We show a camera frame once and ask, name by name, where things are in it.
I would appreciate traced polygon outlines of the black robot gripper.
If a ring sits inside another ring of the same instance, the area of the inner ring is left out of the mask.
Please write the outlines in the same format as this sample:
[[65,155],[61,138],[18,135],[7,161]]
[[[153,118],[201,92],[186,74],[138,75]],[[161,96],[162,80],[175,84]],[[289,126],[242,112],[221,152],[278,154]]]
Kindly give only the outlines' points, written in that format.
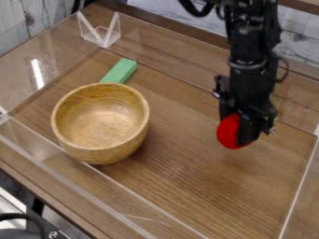
[[219,118],[239,114],[237,144],[249,146],[262,133],[273,131],[278,111],[272,94],[277,84],[278,61],[245,63],[230,61],[226,77],[215,77],[214,96],[219,101]]

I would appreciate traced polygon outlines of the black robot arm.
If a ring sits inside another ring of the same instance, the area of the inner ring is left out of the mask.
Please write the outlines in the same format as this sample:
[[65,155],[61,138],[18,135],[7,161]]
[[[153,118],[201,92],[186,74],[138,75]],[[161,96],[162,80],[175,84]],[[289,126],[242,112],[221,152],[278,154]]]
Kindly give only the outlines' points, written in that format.
[[186,11],[203,18],[215,13],[225,21],[231,46],[230,74],[215,76],[213,95],[219,101],[217,139],[223,147],[241,149],[272,134],[278,111],[272,101],[285,59],[274,48],[281,43],[278,0],[206,0],[198,8],[179,0]]

